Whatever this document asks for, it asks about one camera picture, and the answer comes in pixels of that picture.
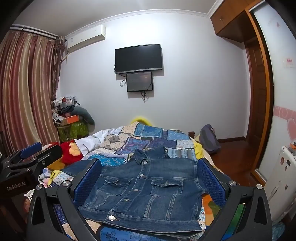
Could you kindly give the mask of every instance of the pocket flap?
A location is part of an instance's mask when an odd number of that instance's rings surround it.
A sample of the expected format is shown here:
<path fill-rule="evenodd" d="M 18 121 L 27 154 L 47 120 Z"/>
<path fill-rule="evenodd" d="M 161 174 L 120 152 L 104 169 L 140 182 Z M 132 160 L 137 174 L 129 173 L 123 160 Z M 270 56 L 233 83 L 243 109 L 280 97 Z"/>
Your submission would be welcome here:
<path fill-rule="evenodd" d="M 126 186 L 129 184 L 130 180 L 129 179 L 120 180 L 116 177 L 107 177 L 105 182 L 108 184 L 125 185 Z"/>
<path fill-rule="evenodd" d="M 153 179 L 151 184 L 159 187 L 183 186 L 183 179 L 179 179 L 179 178 L 170 178 L 167 180 Z"/>

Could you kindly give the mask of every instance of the wooden floor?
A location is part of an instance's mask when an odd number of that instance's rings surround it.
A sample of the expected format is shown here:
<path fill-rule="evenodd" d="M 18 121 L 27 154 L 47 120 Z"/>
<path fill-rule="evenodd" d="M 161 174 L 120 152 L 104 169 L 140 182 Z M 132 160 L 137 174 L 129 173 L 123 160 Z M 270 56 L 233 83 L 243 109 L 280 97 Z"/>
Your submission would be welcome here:
<path fill-rule="evenodd" d="M 221 150 L 211 155 L 214 164 L 231 179 L 242 186 L 256 186 L 257 181 L 250 175 L 256 156 L 246 141 L 220 143 Z"/>

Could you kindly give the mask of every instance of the denim jacket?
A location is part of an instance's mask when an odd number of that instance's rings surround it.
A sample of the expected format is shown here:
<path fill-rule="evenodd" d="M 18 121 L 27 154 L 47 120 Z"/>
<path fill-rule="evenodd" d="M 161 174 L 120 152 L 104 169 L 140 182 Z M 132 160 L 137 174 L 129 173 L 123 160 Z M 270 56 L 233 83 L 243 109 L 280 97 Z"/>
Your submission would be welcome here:
<path fill-rule="evenodd" d="M 81 214 L 131 230 L 188 238 L 201 231 L 203 182 L 197 161 L 170 158 L 163 146 L 136 150 L 128 163 L 103 166 Z"/>

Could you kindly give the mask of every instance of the door frame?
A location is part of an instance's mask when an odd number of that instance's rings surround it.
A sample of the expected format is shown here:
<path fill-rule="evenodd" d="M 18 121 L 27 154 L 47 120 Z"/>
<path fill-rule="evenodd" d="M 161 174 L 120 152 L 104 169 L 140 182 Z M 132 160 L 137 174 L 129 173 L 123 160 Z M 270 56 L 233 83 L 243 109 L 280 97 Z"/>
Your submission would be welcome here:
<path fill-rule="evenodd" d="M 250 138 L 250 127 L 251 127 L 251 120 L 252 120 L 252 114 L 253 114 L 253 105 L 254 105 L 254 84 L 253 84 L 253 72 L 252 72 L 252 65 L 251 65 L 251 59 L 250 59 L 250 52 L 249 52 L 249 45 L 251 45 L 253 42 L 258 41 L 257 37 L 251 38 L 250 40 L 246 41 L 244 43 L 245 48 L 246 48 L 246 53 L 247 53 L 247 59 L 248 59 L 248 65 L 249 65 L 249 70 L 250 70 L 250 116 L 249 116 L 249 124 L 248 124 L 248 132 L 246 136 L 246 140 L 249 141 Z"/>
<path fill-rule="evenodd" d="M 266 111 L 265 111 L 265 118 L 264 118 L 264 126 L 263 126 L 263 131 L 262 131 L 262 136 L 261 136 L 261 141 L 258 147 L 258 151 L 252 166 L 252 170 L 251 173 L 252 175 L 260 182 L 261 185 L 265 185 L 266 181 L 258 174 L 258 172 L 256 171 L 256 169 L 259 167 L 259 165 L 261 164 L 263 155 L 265 153 L 266 150 L 266 146 L 267 146 L 267 141 L 269 138 L 269 134 L 270 134 L 270 129 L 271 129 L 271 122 L 272 122 L 272 117 L 273 117 L 273 111 L 274 111 L 274 81 L 273 81 L 273 74 L 272 74 L 272 67 L 271 67 L 271 61 L 270 61 L 270 56 L 269 56 L 269 52 L 268 52 L 268 48 L 263 36 L 263 33 L 260 29 L 260 26 L 255 18 L 255 16 L 253 14 L 251 14 L 249 12 L 248 9 L 245 9 L 245 11 L 247 12 L 247 15 L 253 25 L 253 28 L 255 30 L 256 33 L 256 38 L 259 42 L 260 45 L 260 49 L 262 52 L 262 58 L 263 58 L 263 65 L 264 65 L 264 70 L 265 70 L 265 79 L 266 79 Z M 251 108 L 253 105 L 253 96 L 252 96 L 252 92 L 253 92 L 253 85 L 252 85 L 252 72 L 251 72 L 252 68 L 250 68 L 250 78 L 251 78 L 251 105 L 250 105 L 250 120 L 252 118 L 251 115 Z"/>

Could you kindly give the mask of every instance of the green bag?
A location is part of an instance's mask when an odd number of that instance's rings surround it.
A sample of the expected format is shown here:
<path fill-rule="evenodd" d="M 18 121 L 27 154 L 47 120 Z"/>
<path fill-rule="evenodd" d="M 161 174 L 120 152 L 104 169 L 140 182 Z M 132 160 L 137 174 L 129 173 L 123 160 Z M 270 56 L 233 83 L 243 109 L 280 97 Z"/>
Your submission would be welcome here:
<path fill-rule="evenodd" d="M 58 126 L 57 129 L 60 142 L 80 139 L 89 135 L 87 123 L 84 121 L 77 121 L 66 126 Z"/>

